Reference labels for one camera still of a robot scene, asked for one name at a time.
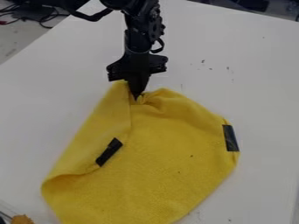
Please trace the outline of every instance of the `floor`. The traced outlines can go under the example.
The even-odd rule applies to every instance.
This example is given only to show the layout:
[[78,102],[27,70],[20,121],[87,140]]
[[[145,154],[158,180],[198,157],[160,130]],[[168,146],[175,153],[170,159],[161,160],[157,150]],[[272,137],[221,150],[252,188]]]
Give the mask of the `floor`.
[[[194,2],[201,2],[202,0],[192,0]],[[275,16],[279,18],[286,18],[289,20],[295,20],[299,13],[299,3],[296,0],[269,0],[270,5],[265,13],[269,16]],[[238,4],[229,0],[210,0],[211,4],[222,7],[244,10]],[[6,0],[0,0],[0,9],[10,5]],[[11,17],[1,17],[1,20],[10,21]],[[48,25],[56,25],[62,19],[55,18],[48,22]],[[38,23],[32,21],[18,21],[15,24],[0,26],[0,65],[6,60],[11,58],[16,53],[27,47],[35,39],[39,38],[48,30],[41,27]]]
[[[6,0],[0,0],[0,9],[9,5],[11,5],[11,3]],[[64,18],[55,18],[52,21],[49,21],[47,25],[56,25],[62,19]],[[1,20],[11,21],[13,18],[9,15],[1,17]],[[41,27],[37,22],[33,21],[18,21],[14,24],[1,25],[0,65],[48,31],[48,29]]]

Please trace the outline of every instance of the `dark spot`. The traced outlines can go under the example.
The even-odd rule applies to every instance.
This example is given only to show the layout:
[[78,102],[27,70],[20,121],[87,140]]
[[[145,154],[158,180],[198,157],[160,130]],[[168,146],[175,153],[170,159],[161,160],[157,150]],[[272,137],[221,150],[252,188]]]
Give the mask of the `dark spot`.
[[17,50],[16,48],[11,49],[10,51],[8,51],[8,52],[5,54],[5,57],[9,57],[9,56],[11,56],[16,50]]

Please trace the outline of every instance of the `table surface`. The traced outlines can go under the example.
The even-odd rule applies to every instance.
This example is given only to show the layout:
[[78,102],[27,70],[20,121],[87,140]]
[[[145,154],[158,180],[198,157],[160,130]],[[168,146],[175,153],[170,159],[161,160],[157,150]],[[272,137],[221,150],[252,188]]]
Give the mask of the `table surface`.
[[[167,87],[230,120],[240,163],[178,223],[282,224],[292,220],[299,171],[299,25],[274,17],[162,0]],[[102,9],[97,1],[86,12]],[[58,223],[40,185],[106,93],[106,66],[122,55],[121,13],[70,17],[0,66],[1,200],[37,223]]]

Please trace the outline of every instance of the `yellow object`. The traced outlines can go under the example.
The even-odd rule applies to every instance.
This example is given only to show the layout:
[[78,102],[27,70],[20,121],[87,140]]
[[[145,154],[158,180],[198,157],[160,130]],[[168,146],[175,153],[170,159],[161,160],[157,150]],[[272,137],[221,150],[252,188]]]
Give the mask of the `yellow object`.
[[16,215],[12,218],[11,224],[34,224],[26,215]]
[[[134,101],[116,82],[46,178],[42,193],[63,224],[172,223],[225,179],[227,121],[169,89]],[[102,166],[112,139],[123,146]]]

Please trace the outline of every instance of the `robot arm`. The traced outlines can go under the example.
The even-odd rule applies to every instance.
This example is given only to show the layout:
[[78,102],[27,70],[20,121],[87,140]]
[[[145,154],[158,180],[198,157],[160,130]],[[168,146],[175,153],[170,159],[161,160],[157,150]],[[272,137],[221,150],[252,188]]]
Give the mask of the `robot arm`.
[[[69,10],[66,0],[64,6],[75,17],[88,21],[99,21],[112,11],[124,14],[127,30],[125,31],[125,51],[121,59],[107,67],[109,81],[126,80],[132,95],[137,98],[146,88],[152,74],[166,71],[167,57],[154,55],[163,50],[165,26],[160,16],[158,0],[101,0],[107,8],[88,16],[78,11]],[[155,42],[161,47],[153,50]]]

